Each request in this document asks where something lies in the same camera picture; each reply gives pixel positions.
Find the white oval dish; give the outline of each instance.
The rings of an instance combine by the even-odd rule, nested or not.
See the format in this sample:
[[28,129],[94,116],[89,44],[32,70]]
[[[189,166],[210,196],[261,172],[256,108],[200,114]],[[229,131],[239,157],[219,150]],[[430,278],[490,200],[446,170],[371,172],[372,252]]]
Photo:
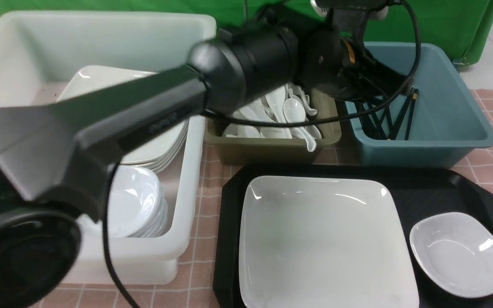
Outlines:
[[440,288],[462,298],[493,294],[493,235],[473,217],[444,213],[418,222],[410,246]]

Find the white bowl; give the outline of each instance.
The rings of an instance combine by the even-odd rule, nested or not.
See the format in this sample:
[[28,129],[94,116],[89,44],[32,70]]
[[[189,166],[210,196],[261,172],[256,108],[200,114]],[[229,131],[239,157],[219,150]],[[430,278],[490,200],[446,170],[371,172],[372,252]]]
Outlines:
[[410,245],[423,271],[462,298],[493,294],[493,235],[473,217],[444,213],[418,222]]
[[[110,191],[108,233],[111,238],[156,236],[163,230],[166,202],[157,175],[151,170],[119,166]],[[101,222],[82,215],[78,224],[90,234],[101,234]]]
[[418,308],[395,203],[367,180],[266,176],[246,190],[239,286],[248,308]]

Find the white spoon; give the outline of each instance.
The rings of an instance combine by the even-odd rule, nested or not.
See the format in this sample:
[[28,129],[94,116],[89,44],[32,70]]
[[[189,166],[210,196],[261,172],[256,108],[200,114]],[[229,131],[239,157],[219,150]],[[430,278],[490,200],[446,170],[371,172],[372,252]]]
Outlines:
[[222,136],[229,137],[229,135],[237,136],[237,125],[227,125],[227,127],[223,130]]
[[[285,99],[286,99],[286,90],[284,86],[277,88],[276,90],[266,94],[267,104],[269,105],[278,123],[286,123],[284,113],[282,113],[282,107],[284,105]],[[290,129],[283,128],[281,131],[282,134],[286,137],[286,139],[292,138]]]
[[[305,121],[306,119],[306,110],[301,105],[301,102],[297,99],[290,98],[285,100],[282,111],[288,123],[298,123],[301,121]],[[315,138],[313,138],[313,136],[311,136],[305,128],[294,127],[292,128],[292,130],[294,130],[296,133],[299,133],[302,138],[305,139],[308,152],[315,151],[315,148],[317,148],[317,142],[315,141]]]
[[237,127],[237,136],[239,138],[262,138],[258,129],[252,126],[243,125]]
[[323,134],[315,125],[309,125],[305,127],[307,132],[315,139],[323,139]]
[[300,95],[302,96],[301,98],[298,95],[294,94],[294,90],[292,90],[292,88],[289,88],[288,89],[288,96],[290,96],[291,98],[299,100],[302,103],[305,111],[307,111],[308,115],[316,116],[317,113],[319,113],[319,111],[317,111],[317,109],[313,109],[313,108],[309,107],[309,103],[307,101],[306,95],[303,93],[303,90],[300,89],[299,92],[300,92]]
[[[243,115],[245,119],[251,121],[266,121],[269,123],[275,123],[275,121],[270,118],[264,109],[262,108],[262,101],[257,99],[239,109],[239,113]],[[272,139],[287,139],[282,128],[276,127],[260,127],[260,135],[262,138],[272,138]]]

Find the white rectangular plate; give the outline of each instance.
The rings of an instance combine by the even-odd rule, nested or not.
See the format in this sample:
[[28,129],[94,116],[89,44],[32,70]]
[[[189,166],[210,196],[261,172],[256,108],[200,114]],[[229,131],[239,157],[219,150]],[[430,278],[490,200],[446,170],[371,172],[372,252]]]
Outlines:
[[248,308],[418,308],[395,203],[368,180],[266,176],[245,194],[239,284]]

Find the white plastic bin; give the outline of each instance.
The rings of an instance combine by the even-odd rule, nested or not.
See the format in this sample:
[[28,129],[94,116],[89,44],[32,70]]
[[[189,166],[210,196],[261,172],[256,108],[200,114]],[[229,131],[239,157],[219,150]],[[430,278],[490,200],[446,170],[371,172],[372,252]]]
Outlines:
[[[0,107],[54,102],[88,65],[159,72],[182,64],[190,47],[215,35],[210,16],[158,12],[11,12],[0,18]],[[190,239],[204,119],[190,120],[181,154],[161,178],[168,230],[157,238],[110,240],[123,283],[166,284]],[[101,238],[84,236],[67,283],[112,283]]]

